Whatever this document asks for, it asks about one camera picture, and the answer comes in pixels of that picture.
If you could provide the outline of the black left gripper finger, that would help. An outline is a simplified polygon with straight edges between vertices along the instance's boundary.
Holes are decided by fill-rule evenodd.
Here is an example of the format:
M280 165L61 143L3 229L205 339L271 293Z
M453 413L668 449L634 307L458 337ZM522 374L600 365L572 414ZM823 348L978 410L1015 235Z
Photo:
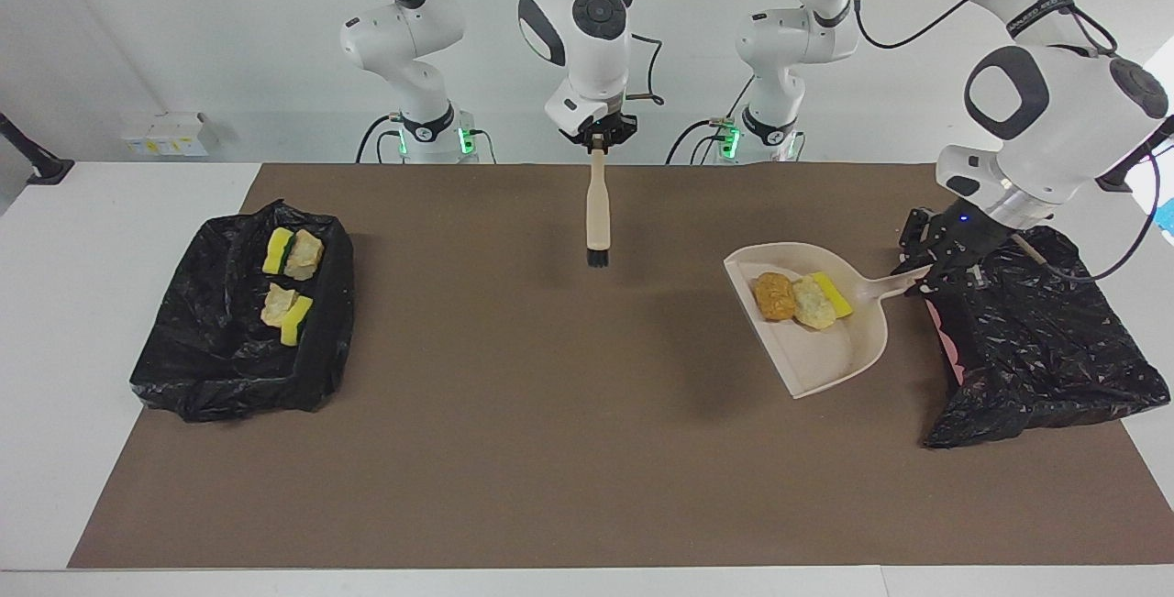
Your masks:
M893 274L906 274L927 267L924 280L946 280L947 272L939 266L942 259L935 249L944 233L944 213L931 211L926 206L910 209L899 235L899 262L893 267Z
M920 294L967 293L987 289L991 284L983 259L926 263L927 272L920 279Z

